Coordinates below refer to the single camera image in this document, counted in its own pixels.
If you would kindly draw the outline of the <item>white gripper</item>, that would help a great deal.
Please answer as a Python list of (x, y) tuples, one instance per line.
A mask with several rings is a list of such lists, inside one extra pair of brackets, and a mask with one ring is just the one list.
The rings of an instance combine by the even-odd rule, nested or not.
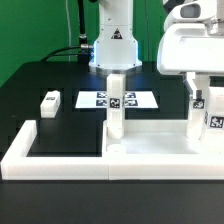
[(184, 74), (194, 100), (202, 91), (196, 73), (224, 74), (224, 0), (162, 0), (167, 13), (159, 43), (157, 69), (161, 74)]

